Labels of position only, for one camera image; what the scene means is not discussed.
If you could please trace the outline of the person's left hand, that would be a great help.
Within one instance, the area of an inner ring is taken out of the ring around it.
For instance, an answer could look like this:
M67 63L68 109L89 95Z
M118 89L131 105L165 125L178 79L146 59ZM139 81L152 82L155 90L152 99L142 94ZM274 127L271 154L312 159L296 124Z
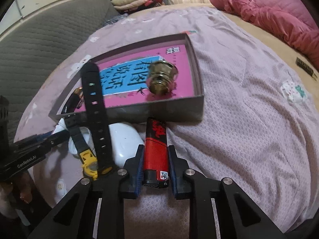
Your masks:
M26 204L32 201L32 182L28 172L15 175L11 181L1 183L1 214L8 219L18 218L14 209L17 199Z

